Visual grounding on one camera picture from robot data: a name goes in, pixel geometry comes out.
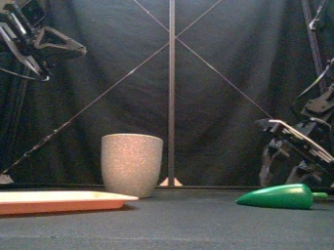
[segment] speckled cup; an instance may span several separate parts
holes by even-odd
[[[142,134],[102,138],[102,178],[106,190],[140,198],[152,197],[162,165],[164,141]]]

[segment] dark floor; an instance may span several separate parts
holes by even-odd
[[[0,249],[334,249],[334,199],[241,206],[244,190],[160,189],[121,210],[0,218]]]

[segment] tray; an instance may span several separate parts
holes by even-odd
[[[102,191],[0,192],[0,215],[120,209],[138,197]]]

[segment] green plastic piece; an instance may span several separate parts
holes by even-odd
[[[292,184],[252,191],[240,197],[237,203],[268,208],[311,209],[316,198],[328,198],[328,193],[312,192],[305,184]]]

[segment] black backdrop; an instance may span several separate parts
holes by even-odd
[[[311,2],[315,13],[320,1]],[[295,124],[293,99],[316,79],[303,1],[177,1],[173,164],[169,5],[162,0],[46,1],[47,24],[87,46],[87,55],[59,64],[47,83],[2,73],[3,169],[110,92],[11,170],[17,183],[102,184],[101,138],[144,133],[165,141],[161,181],[170,164],[185,185],[258,186],[270,137],[254,121],[269,114]],[[333,55],[332,17],[317,31],[324,64]],[[2,53],[3,64],[17,66],[10,52]]]

